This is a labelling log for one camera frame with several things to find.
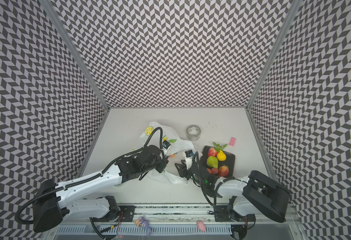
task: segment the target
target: plastic bag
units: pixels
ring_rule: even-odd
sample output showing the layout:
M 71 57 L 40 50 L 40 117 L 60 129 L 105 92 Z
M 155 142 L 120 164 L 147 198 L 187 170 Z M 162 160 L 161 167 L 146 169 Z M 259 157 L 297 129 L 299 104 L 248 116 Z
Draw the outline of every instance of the plastic bag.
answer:
M 198 148 L 194 146 L 191 141 L 180 139 L 178 133 L 172 127 L 161 125 L 158 122 L 150 122 L 146 130 L 141 134 L 141 136 L 139 136 L 139 140 L 142 143 L 142 145 L 145 144 L 145 142 L 147 141 L 147 138 L 157 127 L 162 128 L 161 142 L 167 140 L 168 142 L 171 143 L 170 147 L 166 152 L 167 156 L 177 153 L 179 151 L 183 151 L 184 156 L 185 156 L 185 151 L 188 151 L 188 150 L 192 150 L 193 152 L 198 151 Z M 160 136 L 160 131 L 158 130 L 157 132 L 154 133 L 154 135 L 150 139 L 149 145 L 155 145 L 159 147 L 159 136 Z M 167 172 L 166 170 L 163 170 L 162 173 L 159 173 L 157 170 L 153 169 L 149 171 L 146 176 L 158 182 L 167 183 L 167 184 L 187 184 L 188 183 L 186 178 L 176 176 L 174 174 Z
M 141 136 L 139 136 L 139 140 L 142 143 L 142 145 L 145 144 L 147 138 L 151 135 L 151 132 L 153 132 L 153 130 L 157 127 L 161 127 L 163 131 L 161 142 L 167 140 L 168 142 L 171 143 L 166 153 L 167 156 L 177 153 L 179 151 L 187 151 L 187 150 L 192 150 L 193 152 L 197 151 L 197 149 L 194 147 L 191 141 L 180 139 L 178 136 L 178 133 L 172 127 L 161 125 L 158 122 L 150 122 L 146 130 L 141 134 Z M 155 145 L 159 147 L 159 136 L 160 136 L 160 131 L 158 130 L 157 132 L 154 133 L 154 136 L 152 136 L 152 138 L 150 139 L 149 145 Z
M 167 183 L 167 184 L 184 184 L 187 185 L 187 179 L 185 177 L 179 177 L 174 174 L 163 170 L 163 172 L 159 173 L 157 170 L 150 170 L 147 177 L 156 180 L 157 182 Z

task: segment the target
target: metal frame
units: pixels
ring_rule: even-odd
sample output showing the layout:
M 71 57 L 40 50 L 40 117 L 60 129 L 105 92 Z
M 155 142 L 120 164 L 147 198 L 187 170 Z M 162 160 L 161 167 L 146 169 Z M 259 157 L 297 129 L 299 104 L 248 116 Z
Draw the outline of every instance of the metal frame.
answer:
M 285 41 L 286 35 L 288 34 L 291 24 L 293 23 L 294 18 L 296 17 L 302 2 L 303 0 L 293 0 L 293 2 L 291 3 L 291 7 L 288 10 L 288 14 L 286 15 L 285 20 L 283 21 L 281 30 L 279 31 L 277 39 L 273 44 L 270 54 L 266 60 L 265 66 L 262 69 L 261 75 L 259 76 L 259 79 L 255 84 L 255 87 L 254 87 L 253 93 L 250 96 L 249 102 L 246 104 L 246 109 L 250 110 L 255 100 L 257 99 L 259 91 L 261 90 L 265 82 L 265 79 L 269 74 L 271 66 L 273 65 L 274 60 L 276 59 L 278 52 Z
M 274 167 L 271 165 L 271 160 L 270 160 L 269 155 L 266 151 L 266 147 L 262 141 L 261 135 L 258 132 L 257 126 L 255 125 L 253 116 L 251 115 L 251 113 L 248 110 L 246 110 L 246 115 L 249 119 L 251 129 L 253 130 L 255 140 L 257 141 L 258 148 L 259 148 L 259 151 L 261 153 L 263 162 L 265 163 L 266 171 L 268 172 L 268 175 L 271 179 L 279 182 L 277 175 L 275 174 Z
M 84 173 L 84 171 L 85 171 L 85 168 L 86 168 L 86 166 L 87 166 L 87 163 L 89 162 L 90 156 L 91 156 L 91 154 L 92 154 L 92 152 L 93 152 L 93 150 L 94 150 L 94 147 L 96 146 L 96 143 L 97 143 L 97 140 L 98 140 L 98 138 L 99 138 L 99 135 L 101 134 L 102 128 L 103 128 L 103 126 L 105 125 L 106 119 L 107 119 L 107 117 L 109 116 L 109 113 L 110 113 L 110 112 L 111 112 L 111 109 L 109 109 L 109 110 L 105 113 L 105 115 L 104 115 L 104 117 L 103 117 L 103 119 L 102 119 L 102 121 L 101 121 L 101 124 L 100 124 L 99 127 L 98 127 L 97 133 L 96 133 L 96 135 L 95 135 L 93 141 L 92 141 L 91 144 L 90 144 L 90 147 L 89 147 L 89 150 L 87 151 L 86 157 L 85 157 L 85 159 L 82 161 L 82 164 L 81 164 L 81 166 L 80 166 L 80 168 L 79 168 L 79 170 L 78 170 L 77 178 L 82 177 L 82 175 L 83 175 L 83 173 Z
M 152 228 L 177 228 L 180 226 L 194 227 L 198 220 L 203 221 L 208 227 L 219 228 L 224 225 L 230 227 L 231 225 L 244 224 L 244 222 L 215 222 L 214 216 L 209 214 L 208 211 L 213 210 L 209 204 L 134 204 L 135 212 L 132 222 L 124 222 L 121 226 L 125 227 L 124 235 L 145 235 L 145 232 L 139 231 L 136 228 L 134 221 L 141 215 L 145 216 L 145 219 L 150 222 Z M 299 230 L 299 217 L 292 204 L 289 204 L 286 211 L 286 222 L 277 223 L 270 220 L 268 217 L 259 214 L 256 215 L 257 224 L 275 224 L 275 225 L 288 225 L 294 233 L 297 233 L 297 237 L 305 236 L 302 230 Z M 97 223 L 100 229 L 109 227 L 114 223 Z M 60 225 L 61 230 L 57 235 L 95 235 L 92 232 L 92 228 L 88 220 L 77 220 L 65 222 Z M 204 235 L 214 235 L 214 232 L 204 233 Z M 174 232 L 171 234 L 162 234 L 162 236 L 169 235 L 185 235 L 185 232 Z M 307 240 L 307 238 L 294 238 L 294 240 Z
M 82 71 L 83 75 L 85 76 L 85 79 L 89 83 L 94 94 L 101 102 L 102 106 L 105 109 L 109 109 L 110 106 L 107 104 L 106 100 L 104 99 L 101 93 L 101 90 L 98 88 L 89 70 L 87 69 L 85 63 L 83 62 L 82 57 L 79 55 L 77 48 L 74 46 L 72 39 L 69 37 L 69 34 L 67 33 L 66 29 L 63 27 L 61 19 L 59 18 L 57 12 L 54 10 L 54 7 L 51 1 L 50 0 L 38 0 L 38 1 L 41 4 L 41 7 L 43 8 L 43 10 L 45 11 L 47 17 L 49 17 L 50 21 L 53 23 L 59 36 L 62 38 L 62 41 L 65 43 L 67 49 L 71 53 L 75 62 L 77 63 L 79 69 Z

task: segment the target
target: lemon print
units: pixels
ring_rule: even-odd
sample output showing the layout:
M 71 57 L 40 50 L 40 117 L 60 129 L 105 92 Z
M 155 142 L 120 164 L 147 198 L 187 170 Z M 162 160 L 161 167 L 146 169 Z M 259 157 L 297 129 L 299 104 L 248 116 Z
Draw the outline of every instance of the lemon print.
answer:
M 153 132 L 153 127 L 152 126 L 147 127 L 147 129 L 145 130 L 145 134 L 147 136 L 150 136 L 152 132 Z

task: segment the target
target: duct tape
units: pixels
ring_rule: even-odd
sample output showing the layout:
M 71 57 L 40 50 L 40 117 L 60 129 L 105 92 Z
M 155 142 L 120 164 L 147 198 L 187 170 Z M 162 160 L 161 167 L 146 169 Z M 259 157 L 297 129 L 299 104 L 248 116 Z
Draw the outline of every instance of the duct tape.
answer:
M 186 128 L 186 137 L 191 141 L 196 141 L 201 136 L 201 129 L 197 125 L 190 125 Z

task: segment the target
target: black and white wallpaper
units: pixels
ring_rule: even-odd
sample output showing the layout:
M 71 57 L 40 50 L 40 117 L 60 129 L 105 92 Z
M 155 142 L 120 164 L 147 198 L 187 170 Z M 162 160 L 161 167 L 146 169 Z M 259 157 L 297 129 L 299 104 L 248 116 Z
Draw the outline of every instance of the black and white wallpaper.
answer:
M 251 110 L 311 239 L 351 239 L 351 1 L 305 0 Z
M 37 2 L 0 1 L 0 239 L 38 237 L 18 206 L 76 175 L 104 113 Z
M 112 107 L 244 106 L 291 0 L 53 0 Z

